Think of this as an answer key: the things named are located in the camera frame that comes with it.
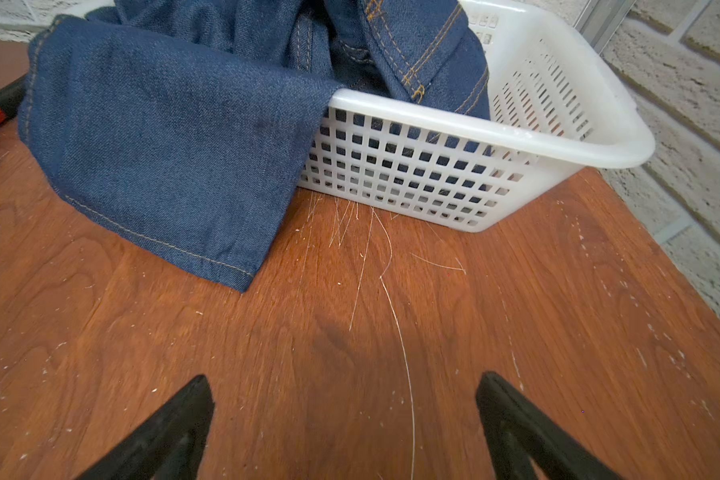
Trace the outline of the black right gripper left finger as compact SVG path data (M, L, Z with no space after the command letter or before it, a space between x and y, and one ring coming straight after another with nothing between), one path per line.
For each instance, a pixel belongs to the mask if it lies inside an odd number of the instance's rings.
M192 378L81 479L195 479L215 404L208 379Z

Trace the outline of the blue denim trousers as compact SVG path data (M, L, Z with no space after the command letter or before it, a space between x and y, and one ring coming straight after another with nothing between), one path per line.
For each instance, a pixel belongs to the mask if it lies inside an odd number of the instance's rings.
M56 17L28 58L20 137L58 196L239 292L337 90L489 115L456 1L117 1Z

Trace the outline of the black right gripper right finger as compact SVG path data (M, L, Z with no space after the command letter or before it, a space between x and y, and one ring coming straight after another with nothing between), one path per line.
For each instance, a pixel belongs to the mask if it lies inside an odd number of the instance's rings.
M498 479L618 479L544 412L493 371L482 374L476 404Z

